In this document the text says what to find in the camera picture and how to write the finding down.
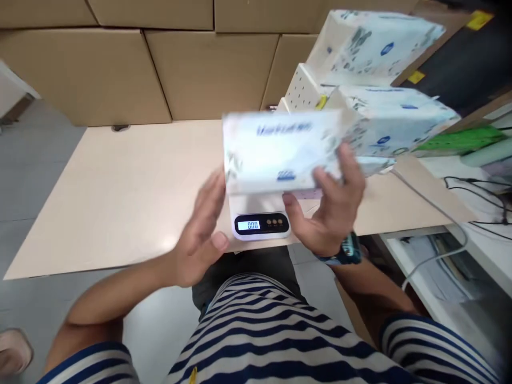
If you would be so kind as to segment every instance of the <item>digital kitchen scale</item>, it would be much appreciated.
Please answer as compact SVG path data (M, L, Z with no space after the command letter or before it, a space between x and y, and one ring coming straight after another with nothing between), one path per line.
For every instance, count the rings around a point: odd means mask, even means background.
M282 194L229 196L229 210L231 229L239 240L268 240L290 235Z

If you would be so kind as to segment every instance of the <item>shoe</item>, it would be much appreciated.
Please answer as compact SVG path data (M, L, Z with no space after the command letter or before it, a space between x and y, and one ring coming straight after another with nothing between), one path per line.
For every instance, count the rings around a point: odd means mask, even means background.
M9 329L0 333L0 377L23 372L33 355L34 351L21 330Z

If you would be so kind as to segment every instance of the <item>black cable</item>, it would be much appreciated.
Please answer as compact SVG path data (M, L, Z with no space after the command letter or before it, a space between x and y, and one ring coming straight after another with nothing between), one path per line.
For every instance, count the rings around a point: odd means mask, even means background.
M475 193L474 191L470 190L470 189L467 189L467 188L462 188L462 187L452 187L452 188L449 188L448 187L448 182L446 181L447 179L456 179L456 180L459 180L459 181L465 181L469 184L471 184L472 186L476 187L476 188L479 188L485 192L487 192L489 195L491 196L494 196L495 198L497 198L500 202L501 202L501 209L503 209L502 213L501 213L501 223L504 224L504 225L508 225L509 222L508 222L508 219L507 219L507 212L512 212L512 210L510 209L507 209L507 202L505 201L504 198L502 198L501 196L498 196L497 194L495 194L494 192L488 190L487 188L484 188L482 186L479 186L477 184L475 184L476 182L487 182L486 180L478 180L478 179L472 179L472 178L458 178L456 176L446 176L444 177L444 184L446 185L446 187L448 189L456 189L456 188L460 188L460 189L466 189L466 190L469 190L471 191L472 193L474 193L475 195L477 196L480 196L482 199L486 200L487 202L493 204L494 206L497 206L496 204L494 204L493 202L491 202L490 200L486 199L485 197L483 197L482 195L478 194L478 193Z
M444 179L444 183L445 183L447 188L448 188L448 183L446 182L446 179L456 179L456 180L465 181L465 182L468 182L468 183L471 183L471 184L476 183L476 182L486 182L486 183L489 183L489 184L504 185L506 187L512 188L512 184L502 183L502 182L497 182L497 181L490 181L490 180L479 180L479 179L474 179L474 178L459 178L459 177L456 177L456 176L446 176L443 179Z
M479 194L479 193L477 193L477 192L475 192L475 191L473 191L473 190L471 190L471 189L469 189L469 188L464 188L464 187L450 187L450 188L448 188L448 189L463 189L463 190L469 191L469 192L471 192L472 194L475 194L475 195L477 195L477 196L481 197L483 200L487 201L488 203L490 203L490 204L494 205L495 207L498 207L498 208L500 208L500 209L503 209L503 206L501 206L501 205L499 205L499 204L496 204L494 201L489 200L488 198L486 198L486 197L482 196L481 194ZM509 209L509 208L505 208L505 210L506 210L507 212L512 212L512 210L511 210L511 209Z
M459 181L464 181L464 182L467 182L469 184L471 184L472 186L474 187L477 187L485 192L487 192L489 195L491 196L494 196L495 198L497 198L500 202L501 202L501 206L496 204L495 202L489 200L488 198L482 196L481 194L469 189L469 188L464 188L464 187L449 187L448 186L448 182L447 182L447 179L456 179L456 180L459 180ZM502 199L500 196L498 196L497 194L495 194L494 192L488 190L487 188L484 188L484 187L481 187L475 183L477 182L486 182L486 183L490 183L490 184L497 184L497 185L503 185L503 186L507 186L507 187L512 187L512 185L510 184L506 184L506 183L500 183L500 182L497 182L497 181L486 181L486 180L478 180L478 179L472 179L472 178L458 178L458 177L455 177L455 176L446 176L443 178L444 180L444 184L446 186L447 189L463 189L463 190L467 190L467 191L470 191L472 194L475 194L477 196L479 196L480 198L482 198L483 200L487 201L488 203L498 207L498 208L501 208L503 210L503 215L502 215L502 222L485 222L485 221L470 221L469 224L477 227L477 228L480 228L481 230L484 230L486 232L489 232L493 235L496 235L496 236L499 236L501 238L504 238L504 239L507 239L507 240L510 240L512 241L512 237L508 237L508 236L505 236L505 235L502 235L502 234L499 234L497 232L494 232L490 229L487 229L487 228L484 228L482 226L479 226L478 224L488 224L488 225L509 225L509 222L507 220L507 212L512 212L512 210L508 209L506 207L506 202L504 199Z
M493 235L496 235L496 236L499 236L499 237L503 237L503 238L505 238L505 239L507 239L507 240L512 241L512 237L508 237L508 236L505 236L505 235L502 235L502 234L496 233L496 232L494 232L494 231L491 231L490 229L487 229L487 228L481 227L481 226L479 226L479 225L475 224L475 223L474 223L474 222L472 222L472 221L470 221L470 222L469 222L469 224L474 225L475 227L480 228L480 229L482 229L482 230L484 230L484 231L486 231L486 232L492 233Z

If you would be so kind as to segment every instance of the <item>tiled floor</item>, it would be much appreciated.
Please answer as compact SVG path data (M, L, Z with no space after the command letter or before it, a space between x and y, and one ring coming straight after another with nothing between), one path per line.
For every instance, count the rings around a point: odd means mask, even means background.
M0 135L0 275L3 276L66 166L85 128L36 101L20 123ZM302 294L337 323L352 329L330 269L302 245L289 247ZM34 383L51 341L74 300L96 281L115 272L92 271L0 281L0 330L22 328L35 355L21 376L7 384ZM192 334L199 311L191 289L154 293L125 321L124 342L143 383L159 383Z

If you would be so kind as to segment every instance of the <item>leg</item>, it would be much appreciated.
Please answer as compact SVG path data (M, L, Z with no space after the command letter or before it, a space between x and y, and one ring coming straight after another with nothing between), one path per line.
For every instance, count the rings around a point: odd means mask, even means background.
M300 294L286 246L244 251L236 255L226 253L206 271L203 279L192 287L192 300L201 311L199 319L203 318L208 304L220 286L230 277L240 273L261 273L271 277L288 288L297 298L306 301Z

